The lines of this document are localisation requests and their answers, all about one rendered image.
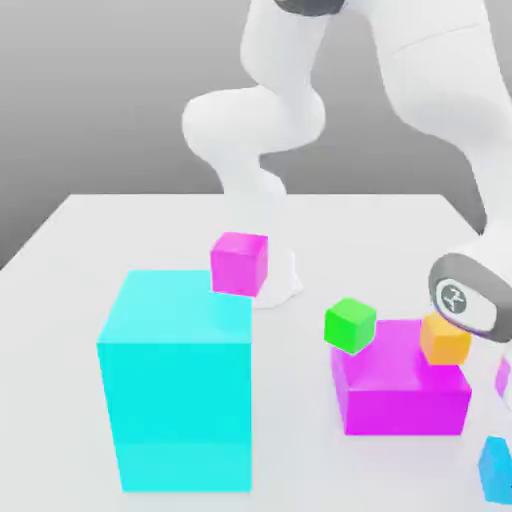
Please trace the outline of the large magenta box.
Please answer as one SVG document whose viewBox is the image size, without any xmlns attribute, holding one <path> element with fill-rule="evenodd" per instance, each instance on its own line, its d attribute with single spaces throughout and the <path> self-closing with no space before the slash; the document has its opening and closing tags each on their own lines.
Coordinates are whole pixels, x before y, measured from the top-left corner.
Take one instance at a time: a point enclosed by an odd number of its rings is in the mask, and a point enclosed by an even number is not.
<svg viewBox="0 0 512 512">
<path fill-rule="evenodd" d="M 379 320 L 356 355 L 333 347 L 331 372 L 343 430 L 353 436 L 458 436 L 472 389 L 461 368 L 428 363 L 420 319 Z"/>
</svg>

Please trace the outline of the small blue cube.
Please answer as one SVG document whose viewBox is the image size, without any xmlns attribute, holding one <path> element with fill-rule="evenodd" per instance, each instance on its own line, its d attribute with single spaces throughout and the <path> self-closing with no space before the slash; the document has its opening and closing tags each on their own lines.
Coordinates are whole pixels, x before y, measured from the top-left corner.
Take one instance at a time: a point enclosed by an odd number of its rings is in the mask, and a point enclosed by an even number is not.
<svg viewBox="0 0 512 512">
<path fill-rule="evenodd" d="M 512 455 L 504 438 L 487 437 L 478 469 L 485 499 L 512 505 Z"/>
</svg>

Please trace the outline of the small magenta cube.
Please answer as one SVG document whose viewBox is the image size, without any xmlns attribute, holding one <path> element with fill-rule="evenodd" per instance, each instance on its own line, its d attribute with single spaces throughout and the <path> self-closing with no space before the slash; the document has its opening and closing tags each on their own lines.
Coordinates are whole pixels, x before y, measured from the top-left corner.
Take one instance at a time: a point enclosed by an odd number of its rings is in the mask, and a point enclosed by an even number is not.
<svg viewBox="0 0 512 512">
<path fill-rule="evenodd" d="M 210 251 L 215 292 L 255 298 L 268 275 L 266 235 L 224 232 Z"/>
</svg>

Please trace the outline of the small green cube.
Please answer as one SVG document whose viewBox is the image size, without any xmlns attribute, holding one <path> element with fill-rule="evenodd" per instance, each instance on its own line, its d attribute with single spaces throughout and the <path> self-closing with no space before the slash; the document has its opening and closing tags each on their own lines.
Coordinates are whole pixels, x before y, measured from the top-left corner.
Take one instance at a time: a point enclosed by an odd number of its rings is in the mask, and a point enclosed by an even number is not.
<svg viewBox="0 0 512 512">
<path fill-rule="evenodd" d="M 376 310 L 345 297 L 326 310 L 324 340 L 350 355 L 363 350 L 374 338 Z"/>
</svg>

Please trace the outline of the small orange cube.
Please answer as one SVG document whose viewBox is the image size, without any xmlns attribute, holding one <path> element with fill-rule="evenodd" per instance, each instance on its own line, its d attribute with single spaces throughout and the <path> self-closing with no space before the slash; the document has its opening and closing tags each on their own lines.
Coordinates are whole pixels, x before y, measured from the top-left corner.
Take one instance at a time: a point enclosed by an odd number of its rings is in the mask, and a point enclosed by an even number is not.
<svg viewBox="0 0 512 512">
<path fill-rule="evenodd" d="M 431 365 L 461 365 L 469 354 L 472 336 L 440 316 L 426 315 L 421 323 L 420 346 Z"/>
</svg>

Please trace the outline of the large cyan box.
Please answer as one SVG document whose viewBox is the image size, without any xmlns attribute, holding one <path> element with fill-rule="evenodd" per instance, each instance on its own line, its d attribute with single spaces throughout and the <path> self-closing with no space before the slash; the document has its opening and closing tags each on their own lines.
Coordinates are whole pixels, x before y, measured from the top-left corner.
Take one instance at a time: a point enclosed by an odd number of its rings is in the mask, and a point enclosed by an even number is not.
<svg viewBox="0 0 512 512">
<path fill-rule="evenodd" d="M 121 488 L 252 488 L 252 301 L 207 270 L 132 270 L 97 339 Z"/>
</svg>

